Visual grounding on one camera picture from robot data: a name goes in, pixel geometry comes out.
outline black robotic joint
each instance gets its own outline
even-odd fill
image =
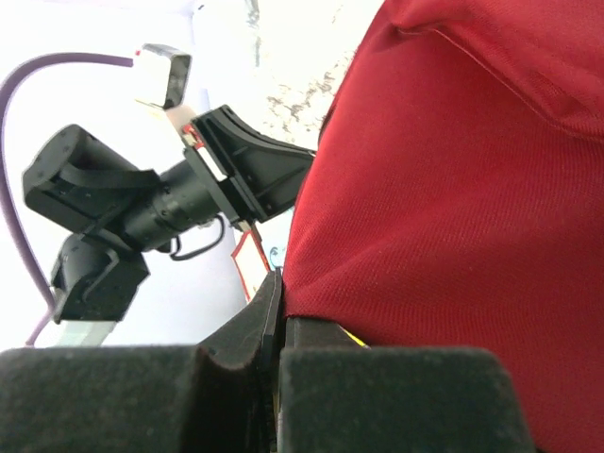
[[[183,131],[185,158],[235,227],[265,222],[294,205],[314,151],[273,140],[222,106]]]
[[[148,275],[140,252],[72,234],[51,276],[57,301],[54,320],[122,321]]]
[[[206,187],[208,182],[200,179],[186,160],[159,179],[160,184],[120,220],[121,236],[142,251],[160,249],[219,212]]]

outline black foam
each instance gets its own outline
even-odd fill
[[[180,451],[200,365],[194,347],[9,351],[0,451]]]
[[[279,453],[534,453],[507,373],[473,349],[284,349]]]

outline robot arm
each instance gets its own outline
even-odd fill
[[[158,44],[144,45],[134,63],[137,100],[163,109],[183,141],[185,159],[168,171],[139,170],[76,125],[25,170],[26,205],[73,233],[52,272],[57,323],[121,321],[149,274],[144,252],[192,258],[222,239],[223,216],[247,230],[294,204],[314,153],[259,134],[228,106],[178,118],[189,68],[189,56]],[[215,243],[170,253],[180,234],[214,219]]]

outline white wall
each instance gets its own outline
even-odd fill
[[[156,8],[118,13],[73,4],[5,2],[0,6],[0,42],[5,44],[0,59],[2,78],[24,60],[51,52],[131,57],[142,42],[183,49],[193,43],[190,17]],[[195,62],[195,72],[199,63]],[[25,207],[21,173],[58,128],[78,123],[141,168],[160,172],[182,159],[174,137],[130,101],[129,74],[127,69],[63,65],[35,74],[13,98],[5,141],[9,182],[25,232],[47,273],[67,233]],[[200,81],[201,77],[194,77],[189,91],[189,102],[198,109],[206,103]],[[127,135],[133,126],[138,133]],[[195,231],[184,238],[185,246],[195,248],[212,241],[216,234],[214,227]],[[232,235],[227,235],[217,249],[190,262],[173,263],[165,256],[147,254],[151,277],[107,343],[193,343],[212,333],[243,306],[243,292],[230,258],[233,247]],[[0,302],[1,350],[23,344],[44,313],[44,303],[30,283],[4,223],[0,223],[0,253],[5,295]],[[48,329],[41,343],[52,343],[57,332]]]

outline black plastic housing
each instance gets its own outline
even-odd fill
[[[54,320],[122,321],[148,275],[141,253],[72,234],[51,276],[57,300]]]
[[[73,233],[94,233],[159,185],[77,125],[66,126],[23,174],[25,204]]]
[[[313,151],[260,134],[229,106],[195,118],[192,126],[200,149],[188,146],[185,159],[231,224],[262,223],[294,205]]]

